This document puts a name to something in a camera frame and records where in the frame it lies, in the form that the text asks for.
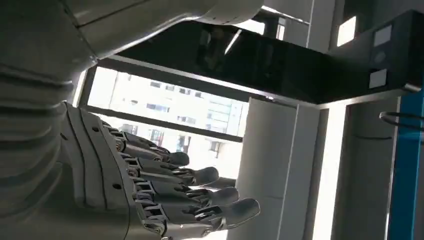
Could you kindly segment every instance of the building window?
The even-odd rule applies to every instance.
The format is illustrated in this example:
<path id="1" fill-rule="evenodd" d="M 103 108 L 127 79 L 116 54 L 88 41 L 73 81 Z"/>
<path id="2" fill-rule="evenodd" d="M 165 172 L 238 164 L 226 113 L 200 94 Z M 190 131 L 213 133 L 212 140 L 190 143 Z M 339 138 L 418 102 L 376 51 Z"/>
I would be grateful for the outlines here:
<path id="1" fill-rule="evenodd" d="M 156 145 L 161 146 L 162 141 L 164 140 L 165 133 L 158 130 L 150 130 L 150 141 L 154 142 Z"/>
<path id="2" fill-rule="evenodd" d="M 138 129 L 139 129 L 138 126 L 134 126 L 130 124 L 122 124 L 122 126 L 118 128 L 119 131 L 126 132 L 133 135 L 137 135 Z"/>
<path id="3" fill-rule="evenodd" d="M 177 141 L 177 144 L 176 144 L 176 151 L 188 154 L 191 140 L 192 140 L 191 136 L 180 135 L 178 137 L 178 141 Z"/>
<path id="4" fill-rule="evenodd" d="M 209 151 L 214 152 L 214 157 L 217 159 L 220 152 L 221 143 L 219 141 L 210 141 Z"/>
<path id="5" fill-rule="evenodd" d="M 178 116 L 177 120 L 183 123 L 196 124 L 196 119 L 188 116 Z"/>
<path id="6" fill-rule="evenodd" d="M 167 107 L 167 106 L 147 103 L 146 107 L 148 109 L 155 110 L 155 111 L 158 111 L 158 112 L 163 112 L 163 113 L 169 113 L 170 112 L 170 108 Z"/>
<path id="7" fill-rule="evenodd" d="M 190 95 L 190 93 L 191 93 L 191 92 L 192 92 L 192 91 L 191 91 L 190 89 L 183 88 L 183 87 L 180 87 L 180 88 L 179 88 L 179 93 L 180 93 L 180 94 Z"/>
<path id="8" fill-rule="evenodd" d="M 168 90 L 168 91 L 172 91 L 173 92 L 175 90 L 175 86 L 168 84 L 168 85 L 166 85 L 165 89 Z"/>
<path id="9" fill-rule="evenodd" d="M 155 87 L 155 88 L 161 88 L 161 83 L 157 82 L 157 81 L 151 81 L 150 82 L 150 86 Z"/>

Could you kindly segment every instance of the robotic hand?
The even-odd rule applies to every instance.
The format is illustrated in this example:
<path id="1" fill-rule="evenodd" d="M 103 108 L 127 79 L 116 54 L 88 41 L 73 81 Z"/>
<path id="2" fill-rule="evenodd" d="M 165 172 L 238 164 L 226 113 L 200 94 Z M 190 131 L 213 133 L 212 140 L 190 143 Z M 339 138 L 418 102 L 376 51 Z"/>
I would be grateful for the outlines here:
<path id="1" fill-rule="evenodd" d="M 180 236 L 180 226 L 204 224 L 210 232 L 255 216 L 257 211 L 240 211 L 255 209 L 254 200 L 187 207 L 188 215 L 179 215 L 184 219 L 167 218 L 174 207 L 162 207 L 165 215 L 149 208 L 149 216 L 141 209 L 148 207 L 133 199 L 134 181 L 109 131 L 97 117 L 62 101 L 73 90 L 72 79 L 98 59 L 181 21 L 240 23 L 262 5 L 263 0 L 1 1 L 0 239 L 156 240 Z M 193 174 L 170 171 L 183 180 Z M 151 219 L 155 214 L 164 217 Z M 175 224 L 164 235 L 151 221 Z M 196 236 L 191 233 L 183 235 Z"/>

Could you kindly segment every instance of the wire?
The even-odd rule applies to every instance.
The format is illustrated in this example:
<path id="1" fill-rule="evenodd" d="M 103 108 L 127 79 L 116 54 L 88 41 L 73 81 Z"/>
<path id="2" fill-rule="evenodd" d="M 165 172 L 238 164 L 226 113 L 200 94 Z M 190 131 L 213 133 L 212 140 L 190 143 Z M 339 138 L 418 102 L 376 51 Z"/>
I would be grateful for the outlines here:
<path id="1" fill-rule="evenodd" d="M 409 114 L 409 113 L 383 111 L 383 112 L 380 113 L 379 118 L 381 120 L 383 120 L 385 123 L 388 123 L 390 125 L 394 125 L 394 126 L 397 126 L 397 127 L 408 128 L 408 129 L 414 129 L 414 130 L 418 130 L 418 131 L 424 132 L 424 127 L 422 127 L 422 126 L 400 123 L 400 122 L 398 122 L 396 120 L 392 120 L 391 117 L 399 117 L 399 118 L 406 118 L 406 119 L 416 119 L 416 120 L 420 120 L 421 122 L 424 122 L 424 117 L 422 117 L 422 116 L 418 116 L 418 115 L 414 115 L 414 114 Z"/>
<path id="2" fill-rule="evenodd" d="M 357 139 L 372 140 L 372 141 L 387 141 L 387 140 L 393 139 L 392 136 L 363 136 L 363 135 L 357 135 L 357 134 L 354 134 L 353 136 Z"/>

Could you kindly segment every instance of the window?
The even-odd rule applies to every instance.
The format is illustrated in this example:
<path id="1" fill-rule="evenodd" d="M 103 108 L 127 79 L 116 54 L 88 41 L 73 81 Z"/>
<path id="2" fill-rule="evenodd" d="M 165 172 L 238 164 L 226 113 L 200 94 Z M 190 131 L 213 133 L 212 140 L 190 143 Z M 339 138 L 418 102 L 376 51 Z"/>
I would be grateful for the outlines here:
<path id="1" fill-rule="evenodd" d="M 179 93 L 180 94 L 185 94 L 185 95 L 190 95 L 191 90 L 190 89 L 187 89 L 187 88 L 180 87 L 179 88 Z"/>
<path id="2" fill-rule="evenodd" d="M 222 113 L 214 110 L 208 110 L 207 119 L 228 123 L 230 119 L 229 113 Z"/>
<path id="3" fill-rule="evenodd" d="M 196 119 L 188 116 L 178 116 L 177 120 L 183 123 L 196 124 Z"/>
<path id="4" fill-rule="evenodd" d="M 221 143 L 218 141 L 210 141 L 209 151 L 213 152 L 213 157 L 218 158 L 218 154 L 220 153 L 220 145 Z"/>
<path id="5" fill-rule="evenodd" d="M 218 152 L 220 150 L 220 142 L 211 141 L 209 150 L 214 151 L 214 152 Z"/>
<path id="6" fill-rule="evenodd" d="M 129 125 L 129 124 L 122 124 L 122 126 L 118 128 L 119 131 L 126 132 L 129 134 L 134 134 L 134 135 L 137 135 L 138 129 L 139 129 L 138 126 Z"/>
<path id="7" fill-rule="evenodd" d="M 249 19 L 247 21 L 235 24 L 234 26 L 244 29 L 244 30 L 248 30 L 260 35 L 264 35 L 264 31 L 265 31 L 265 23 L 263 22 L 259 22 L 259 21 L 255 21 L 252 19 Z"/>
<path id="8" fill-rule="evenodd" d="M 148 109 L 156 110 L 158 112 L 163 112 L 163 113 L 169 113 L 170 112 L 170 108 L 167 107 L 167 106 L 161 106 L 161 105 L 147 103 L 146 107 Z"/>
<path id="9" fill-rule="evenodd" d="M 162 140 L 164 138 L 164 132 L 158 130 L 150 130 L 150 141 L 154 142 L 158 146 L 162 145 Z"/>
<path id="10" fill-rule="evenodd" d="M 284 18 L 280 18 L 278 20 L 278 29 L 277 29 L 277 36 L 276 38 L 278 40 L 284 40 L 284 30 L 286 29 L 286 20 Z"/>
<path id="11" fill-rule="evenodd" d="M 191 136 L 179 136 L 177 141 L 177 152 L 189 153 L 190 141 L 192 140 Z"/>
<path id="12" fill-rule="evenodd" d="M 209 124 L 210 131 L 239 137 L 244 135 L 249 109 L 247 102 L 103 67 L 97 67 L 88 105 L 202 129 Z"/>
<path id="13" fill-rule="evenodd" d="M 168 90 L 168 91 L 172 91 L 173 92 L 175 90 L 175 86 L 168 84 L 168 85 L 166 85 L 165 89 Z"/>
<path id="14" fill-rule="evenodd" d="M 155 88 L 161 88 L 161 83 L 157 82 L 157 81 L 151 81 L 150 82 L 150 86 L 155 87 Z"/>
<path id="15" fill-rule="evenodd" d="M 357 25 L 357 17 L 345 21 L 338 28 L 337 47 L 352 41 L 355 38 L 355 30 Z"/>

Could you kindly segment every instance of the blue frame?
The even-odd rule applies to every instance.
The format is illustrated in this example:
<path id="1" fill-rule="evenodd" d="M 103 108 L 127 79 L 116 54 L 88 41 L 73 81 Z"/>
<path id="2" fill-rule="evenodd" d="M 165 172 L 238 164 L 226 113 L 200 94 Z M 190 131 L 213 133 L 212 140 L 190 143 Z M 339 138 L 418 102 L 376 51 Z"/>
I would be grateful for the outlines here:
<path id="1" fill-rule="evenodd" d="M 424 91 L 401 98 L 400 112 L 423 115 Z M 401 124 L 421 126 L 421 121 L 399 118 Z M 413 240 L 420 164 L 421 133 L 399 127 L 393 169 L 388 240 Z"/>

